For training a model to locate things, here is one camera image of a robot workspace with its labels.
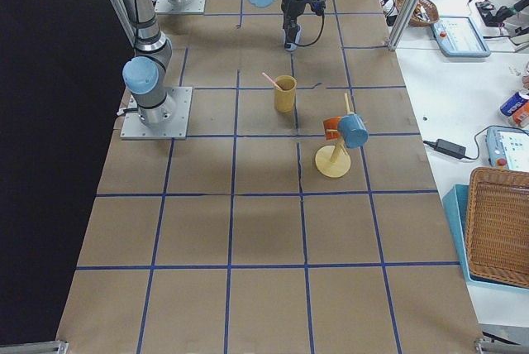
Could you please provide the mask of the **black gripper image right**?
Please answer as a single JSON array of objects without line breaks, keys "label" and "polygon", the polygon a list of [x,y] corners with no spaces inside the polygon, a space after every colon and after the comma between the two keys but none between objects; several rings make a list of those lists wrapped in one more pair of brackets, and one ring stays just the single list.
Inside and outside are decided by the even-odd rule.
[{"label": "black gripper image right", "polygon": [[[300,42],[302,28],[298,24],[298,18],[304,14],[307,5],[322,19],[322,22],[316,39],[303,44]],[[282,0],[284,49],[286,51],[295,51],[298,46],[315,45],[320,40],[325,26],[325,9],[326,0]]]}]

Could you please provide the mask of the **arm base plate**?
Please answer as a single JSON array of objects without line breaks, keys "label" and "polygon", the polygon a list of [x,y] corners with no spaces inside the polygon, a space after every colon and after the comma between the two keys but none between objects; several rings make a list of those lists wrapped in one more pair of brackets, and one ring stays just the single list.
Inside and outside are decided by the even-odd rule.
[{"label": "arm base plate", "polygon": [[159,15],[202,15],[206,0],[157,0],[155,12]]},{"label": "arm base plate", "polygon": [[121,139],[185,140],[193,87],[164,87],[164,103],[153,109],[140,108],[133,95],[124,112]]}]

